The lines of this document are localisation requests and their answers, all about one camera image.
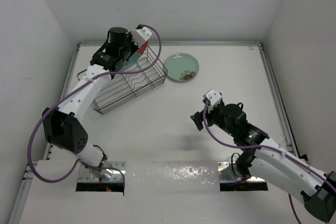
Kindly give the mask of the red and teal plate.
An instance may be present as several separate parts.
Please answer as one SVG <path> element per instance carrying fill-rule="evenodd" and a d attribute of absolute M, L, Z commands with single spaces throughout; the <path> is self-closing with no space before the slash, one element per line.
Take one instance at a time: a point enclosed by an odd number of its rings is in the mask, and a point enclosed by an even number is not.
<path fill-rule="evenodd" d="M 144 54 L 146 48 L 148 46 L 148 41 L 146 41 L 128 60 L 123 63 L 123 68 L 121 71 L 126 71 L 132 65 L 134 65 L 140 57 Z"/>

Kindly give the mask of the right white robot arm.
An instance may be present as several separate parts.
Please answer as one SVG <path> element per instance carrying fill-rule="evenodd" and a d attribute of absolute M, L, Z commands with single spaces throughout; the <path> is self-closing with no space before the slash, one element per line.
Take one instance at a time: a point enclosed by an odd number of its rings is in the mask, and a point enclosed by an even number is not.
<path fill-rule="evenodd" d="M 243 105 L 204 101 L 202 112 L 191 115 L 198 130 L 216 125 L 242 151 L 235 162 L 243 178 L 260 177 L 300 201 L 308 213 L 328 223 L 335 214 L 335 172 L 315 169 L 287 152 L 260 128 L 249 123 Z"/>

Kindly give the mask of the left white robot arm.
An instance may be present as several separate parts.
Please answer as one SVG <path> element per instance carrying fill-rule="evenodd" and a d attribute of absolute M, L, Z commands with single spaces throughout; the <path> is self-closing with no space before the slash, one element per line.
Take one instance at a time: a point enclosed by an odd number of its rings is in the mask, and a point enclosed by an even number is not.
<path fill-rule="evenodd" d="M 47 142 L 73 153 L 89 166 L 97 167 L 103 153 L 89 143 L 81 122 L 99 91 L 113 78 L 113 72 L 123 67 L 138 50 L 131 32 L 112 27 L 105 43 L 92 56 L 89 66 L 67 98 L 50 113 L 45 112 L 43 127 Z"/>

